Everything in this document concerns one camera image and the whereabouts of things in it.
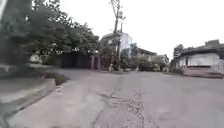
house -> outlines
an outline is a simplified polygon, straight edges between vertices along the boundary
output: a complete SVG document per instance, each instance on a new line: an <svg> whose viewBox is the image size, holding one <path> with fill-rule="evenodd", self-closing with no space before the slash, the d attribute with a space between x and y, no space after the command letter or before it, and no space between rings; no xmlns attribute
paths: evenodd
<svg viewBox="0 0 224 128"><path fill-rule="evenodd" d="M117 39L118 41L120 41L120 51L130 48L130 44L133 43L131 36L123 32L119 32L117 35L114 33L106 34L102 37L102 39L100 40L100 43L107 44L107 45L117 45L117 44L113 44L114 39Z"/></svg>
<svg viewBox="0 0 224 128"><path fill-rule="evenodd" d="M149 61L152 60L153 56L157 55L154 52L142 49L142 48L138 48L138 57L147 57Z"/></svg>
<svg viewBox="0 0 224 128"><path fill-rule="evenodd" d="M175 60L175 67L185 75L213 76L224 74L224 44L211 40L204 46L183 51Z"/></svg>

vegetation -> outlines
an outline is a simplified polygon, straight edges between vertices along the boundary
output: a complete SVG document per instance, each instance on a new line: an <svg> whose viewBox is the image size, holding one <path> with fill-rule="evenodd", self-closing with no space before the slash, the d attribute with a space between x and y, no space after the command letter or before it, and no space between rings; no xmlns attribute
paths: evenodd
<svg viewBox="0 0 224 128"><path fill-rule="evenodd" d="M108 68L111 63L114 63L116 60L116 50L115 46L107 46L107 44L103 44L99 51L101 64L104 68Z"/></svg>
<svg viewBox="0 0 224 128"><path fill-rule="evenodd" d="M148 61L148 58L139 58L139 70L140 71L154 71L156 64L153 61Z"/></svg>
<svg viewBox="0 0 224 128"><path fill-rule="evenodd" d="M87 24L74 22L61 11L59 0L10 0L1 26L3 63L24 64L33 53L51 56L74 50L83 53L97 50L99 37Z"/></svg>
<svg viewBox="0 0 224 128"><path fill-rule="evenodd" d="M178 68L170 68L169 70L171 73L183 74L183 70Z"/></svg>
<svg viewBox="0 0 224 128"><path fill-rule="evenodd" d="M184 46L183 46L183 44L179 44L179 45L177 45L177 46L173 49L173 58L179 56L180 53L182 53L183 51L184 51Z"/></svg>
<svg viewBox="0 0 224 128"><path fill-rule="evenodd" d="M130 44L130 47L121 51L121 68L136 69L138 67L138 47L136 43Z"/></svg>
<svg viewBox="0 0 224 128"><path fill-rule="evenodd" d="M167 67L167 64L160 56L154 56L152 63L157 65L159 71L163 71L163 69Z"/></svg>

bush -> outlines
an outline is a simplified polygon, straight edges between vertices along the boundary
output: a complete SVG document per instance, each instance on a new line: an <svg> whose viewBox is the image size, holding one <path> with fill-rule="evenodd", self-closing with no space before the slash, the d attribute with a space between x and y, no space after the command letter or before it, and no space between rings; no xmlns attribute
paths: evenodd
<svg viewBox="0 0 224 128"><path fill-rule="evenodd" d="M183 74L183 70L182 69L178 69L178 68L171 68L170 72L171 73Z"/></svg>
<svg viewBox="0 0 224 128"><path fill-rule="evenodd" d="M148 61L147 58L139 59L139 70L140 71L154 71L156 65L153 62Z"/></svg>
<svg viewBox="0 0 224 128"><path fill-rule="evenodd" d="M61 75L61 74L58 74L56 72L42 72L43 76L45 78L53 78L55 79L55 82L56 82L56 85L61 85L63 83L65 83L66 81L69 80L68 77L64 76L64 75Z"/></svg>

sky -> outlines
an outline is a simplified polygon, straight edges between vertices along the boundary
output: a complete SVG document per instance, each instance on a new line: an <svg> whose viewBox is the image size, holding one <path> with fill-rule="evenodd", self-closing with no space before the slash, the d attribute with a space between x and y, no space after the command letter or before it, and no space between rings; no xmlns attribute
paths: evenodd
<svg viewBox="0 0 224 128"><path fill-rule="evenodd" d="M102 37L114 29L110 0L61 0L61 9L94 34ZM173 48L204 45L208 40L224 43L223 0L121 0L127 18L123 31L143 49L167 54Z"/></svg>

road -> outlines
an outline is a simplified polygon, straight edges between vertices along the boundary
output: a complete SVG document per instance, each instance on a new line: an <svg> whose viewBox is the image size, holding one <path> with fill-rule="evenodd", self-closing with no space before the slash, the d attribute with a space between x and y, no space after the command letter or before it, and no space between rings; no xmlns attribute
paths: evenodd
<svg viewBox="0 0 224 128"><path fill-rule="evenodd" d="M223 128L224 80L61 70L71 80L19 112L28 128Z"/></svg>

